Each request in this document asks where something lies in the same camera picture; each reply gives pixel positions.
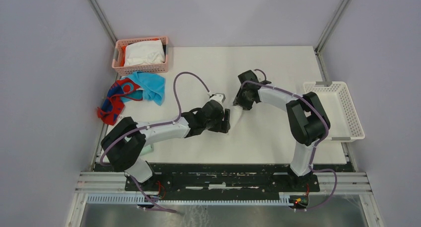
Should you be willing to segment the red and blue towel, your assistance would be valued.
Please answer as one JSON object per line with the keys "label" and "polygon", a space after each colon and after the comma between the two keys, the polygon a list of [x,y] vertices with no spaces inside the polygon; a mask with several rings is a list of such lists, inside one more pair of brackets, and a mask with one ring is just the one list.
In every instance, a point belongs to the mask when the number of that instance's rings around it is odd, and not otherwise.
{"label": "red and blue towel", "polygon": [[107,125],[115,125],[119,115],[125,108],[123,98],[142,101],[143,98],[130,98],[129,95],[139,91],[140,85],[129,78],[115,81],[108,90],[107,96],[100,107],[97,107],[97,117]]}

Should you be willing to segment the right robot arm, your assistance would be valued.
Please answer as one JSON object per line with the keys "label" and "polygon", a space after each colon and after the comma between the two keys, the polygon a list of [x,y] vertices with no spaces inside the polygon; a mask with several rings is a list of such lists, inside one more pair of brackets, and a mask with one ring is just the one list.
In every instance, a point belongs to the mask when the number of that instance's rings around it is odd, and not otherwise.
{"label": "right robot arm", "polygon": [[296,140],[286,183],[290,190],[300,191],[307,184],[305,176],[312,171],[315,149],[327,137],[331,126],[318,95],[296,94],[272,86],[267,80],[259,81],[252,70],[241,73],[238,79],[240,88],[230,108],[230,127],[234,128],[242,112],[251,110],[255,103],[270,104],[285,111]]}

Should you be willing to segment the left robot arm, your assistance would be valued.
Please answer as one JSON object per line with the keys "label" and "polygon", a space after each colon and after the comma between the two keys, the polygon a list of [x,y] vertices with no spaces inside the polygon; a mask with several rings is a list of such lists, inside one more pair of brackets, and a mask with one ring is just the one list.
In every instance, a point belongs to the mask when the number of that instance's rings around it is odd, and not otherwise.
{"label": "left robot arm", "polygon": [[177,121],[161,123],[137,123],[132,117],[123,118],[101,141],[101,147],[115,172],[125,172],[133,177],[145,191],[156,185],[154,171],[140,157],[144,147],[161,141],[189,138],[208,130],[228,133],[230,109],[225,109],[215,100],[202,108],[183,112]]}

